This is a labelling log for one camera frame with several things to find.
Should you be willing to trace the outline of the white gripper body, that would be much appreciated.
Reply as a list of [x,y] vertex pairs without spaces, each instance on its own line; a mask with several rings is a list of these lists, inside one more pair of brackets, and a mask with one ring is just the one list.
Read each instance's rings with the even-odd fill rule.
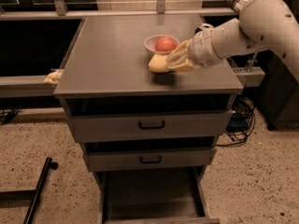
[[238,19],[194,35],[189,46],[190,60],[197,66],[212,67],[228,57],[239,55],[242,33]]

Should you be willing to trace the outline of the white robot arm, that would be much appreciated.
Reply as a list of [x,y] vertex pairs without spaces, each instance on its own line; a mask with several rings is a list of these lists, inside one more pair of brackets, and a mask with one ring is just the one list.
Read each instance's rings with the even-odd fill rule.
[[217,27],[205,28],[183,41],[165,59],[172,71],[212,67],[237,55],[264,50],[276,54],[294,77],[299,76],[299,23],[283,0],[241,0],[239,13]]

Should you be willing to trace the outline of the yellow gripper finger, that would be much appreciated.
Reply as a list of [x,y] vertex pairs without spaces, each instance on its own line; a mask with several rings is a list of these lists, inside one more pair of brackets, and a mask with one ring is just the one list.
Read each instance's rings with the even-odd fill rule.
[[190,40],[185,40],[178,45],[165,59],[167,64],[190,64],[192,61],[189,57]]
[[184,61],[182,63],[168,63],[166,66],[172,72],[192,72],[197,68],[197,65],[190,61]]

